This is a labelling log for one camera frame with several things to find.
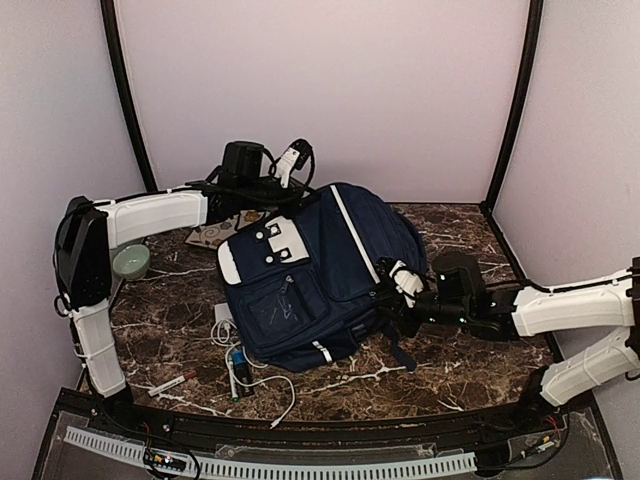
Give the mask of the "red capped white marker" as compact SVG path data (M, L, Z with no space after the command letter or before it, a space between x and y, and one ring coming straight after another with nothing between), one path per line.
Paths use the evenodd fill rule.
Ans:
M153 387L148 391L148 395L150 397L155 397L157 395L159 395L160 393L163 393L169 389L172 389L178 385L181 385L182 383L193 379L197 376L197 372L195 370L184 373L178 377L175 377L159 386Z

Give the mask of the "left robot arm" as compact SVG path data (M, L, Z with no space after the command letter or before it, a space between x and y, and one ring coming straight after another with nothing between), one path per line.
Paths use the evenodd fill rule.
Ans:
M70 320L74 349L95 395L113 397L101 417L117 434L134 435L141 415L119 398L128 386L109 318L113 278L132 281L146 274L151 254L142 242L150 236L226 221L250 208L299 204L311 190L315 168L305 139L293 141L279 157L260 143L233 141L203 180L114 200L78 196L69 202L54 238L54 309ZM302 169L309 179L294 179Z

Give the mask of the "white charger with cable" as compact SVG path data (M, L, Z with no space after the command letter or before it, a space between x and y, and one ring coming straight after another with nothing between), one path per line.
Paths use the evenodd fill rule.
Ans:
M258 387L267 387L270 383L281 382L289 389L290 399L282 413L270 422L269 428L276 429L289 415L296 403L295 386L291 379L282 374L255 378L254 371L264 371L267 364L259 364L249 358L244 344L239 339L236 322L226 303L213 307L214 324L210 330L210 341L214 346L225 349L224 363L229 373L231 396L234 402L240 397L251 395Z

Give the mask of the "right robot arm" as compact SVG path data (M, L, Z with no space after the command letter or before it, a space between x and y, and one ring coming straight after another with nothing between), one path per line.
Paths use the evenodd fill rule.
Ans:
M426 324L458 326L487 341L509 342L561 330L610 326L582 352L528 377L510 424L534 432L574 397L623 375L639 377L639 261L599 279L544 287L531 280L486 284L467 254L438 256L436 285L401 260L381 258L375 271L385 291L383 312L413 337Z

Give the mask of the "navy blue student backpack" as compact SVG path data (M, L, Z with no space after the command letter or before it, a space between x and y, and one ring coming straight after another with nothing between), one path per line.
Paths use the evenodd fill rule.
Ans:
M409 371L415 361L382 309L399 293L381 260L423 272L416 227L369 190L324 186L217 249L226 301L242 345L266 364L300 373L353 355L382 333Z

